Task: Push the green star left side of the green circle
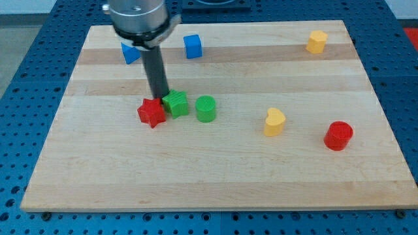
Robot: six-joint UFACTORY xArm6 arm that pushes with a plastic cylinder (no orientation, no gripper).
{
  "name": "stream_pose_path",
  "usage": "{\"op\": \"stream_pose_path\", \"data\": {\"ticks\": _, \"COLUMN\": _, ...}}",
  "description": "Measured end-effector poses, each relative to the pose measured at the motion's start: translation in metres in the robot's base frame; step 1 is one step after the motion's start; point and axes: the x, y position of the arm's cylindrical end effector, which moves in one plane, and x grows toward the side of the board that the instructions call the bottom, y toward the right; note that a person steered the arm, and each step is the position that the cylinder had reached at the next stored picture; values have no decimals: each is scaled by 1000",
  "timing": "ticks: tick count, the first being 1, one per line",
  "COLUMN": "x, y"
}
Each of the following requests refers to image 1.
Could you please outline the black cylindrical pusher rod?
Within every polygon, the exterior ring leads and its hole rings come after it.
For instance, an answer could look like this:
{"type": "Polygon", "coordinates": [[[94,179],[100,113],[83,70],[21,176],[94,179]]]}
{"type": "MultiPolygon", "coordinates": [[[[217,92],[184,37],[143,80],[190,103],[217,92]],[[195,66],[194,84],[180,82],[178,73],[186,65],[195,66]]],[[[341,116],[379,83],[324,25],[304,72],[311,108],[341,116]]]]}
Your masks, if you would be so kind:
{"type": "Polygon", "coordinates": [[[168,95],[170,89],[160,47],[141,51],[141,57],[153,98],[163,98],[168,95]]]}

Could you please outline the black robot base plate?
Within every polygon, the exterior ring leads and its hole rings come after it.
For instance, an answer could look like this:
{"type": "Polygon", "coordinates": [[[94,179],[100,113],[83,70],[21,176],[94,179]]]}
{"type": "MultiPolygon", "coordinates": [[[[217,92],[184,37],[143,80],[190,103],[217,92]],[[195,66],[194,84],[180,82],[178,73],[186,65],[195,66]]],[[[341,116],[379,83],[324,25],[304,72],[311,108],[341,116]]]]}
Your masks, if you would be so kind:
{"type": "Polygon", "coordinates": [[[183,10],[249,10],[252,0],[182,0],[183,10]]]}

